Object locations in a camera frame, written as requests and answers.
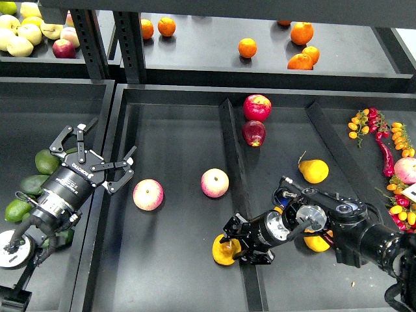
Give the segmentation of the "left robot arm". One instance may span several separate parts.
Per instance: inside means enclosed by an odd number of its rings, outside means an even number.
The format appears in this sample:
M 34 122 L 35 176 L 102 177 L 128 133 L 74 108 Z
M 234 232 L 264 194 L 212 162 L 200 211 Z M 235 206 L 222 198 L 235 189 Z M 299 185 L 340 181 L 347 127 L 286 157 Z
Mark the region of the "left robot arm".
M 77 127 L 67 125 L 49 147 L 51 155 L 60 159 L 60 166 L 41 185 L 38 199 L 21 191 L 15 196 L 30 204 L 34 211 L 17 229 L 1 233 L 1 268 L 24 269 L 13 287 L 1 287 L 2 311 L 25 311 L 32 293 L 26 286 L 36 267 L 62 245 L 59 233 L 69 230 L 81 218 L 81 206 L 102 186 L 115 194 L 133 176 L 133 146 L 122 160 L 107 162 L 85 148 L 84 137 L 95 126 L 96 119 Z

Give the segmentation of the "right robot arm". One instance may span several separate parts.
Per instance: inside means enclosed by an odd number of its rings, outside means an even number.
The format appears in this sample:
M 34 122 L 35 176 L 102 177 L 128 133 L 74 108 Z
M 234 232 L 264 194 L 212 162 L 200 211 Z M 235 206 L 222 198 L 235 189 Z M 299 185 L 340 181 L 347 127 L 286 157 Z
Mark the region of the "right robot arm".
M 384 300 L 396 311 L 415 310 L 415 234 L 372 219 L 367 204 L 359 199 L 302 187 L 286 176 L 272 201 L 282 210 L 269 210 L 251 220 L 237 213 L 224 226 L 219 242 L 239 241 L 235 259 L 268 265 L 274 260 L 272 248 L 300 236 L 318 236 L 334 249 L 338 263 L 359 268 L 371 262 L 395 278 Z

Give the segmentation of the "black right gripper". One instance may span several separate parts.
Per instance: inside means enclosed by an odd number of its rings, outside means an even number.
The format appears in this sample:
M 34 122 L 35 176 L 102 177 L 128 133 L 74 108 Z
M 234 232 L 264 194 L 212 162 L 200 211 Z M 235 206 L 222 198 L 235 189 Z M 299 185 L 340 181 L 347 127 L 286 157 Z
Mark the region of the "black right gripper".
M 240 213 L 235 213 L 223 228 L 222 242 L 243 239 L 248 249 L 237 252 L 233 260 L 241 260 L 251 265 L 270 265 L 275 254 L 269 250 L 287 242 L 290 230 L 283 224 L 281 213 L 269 210 L 247 221 Z

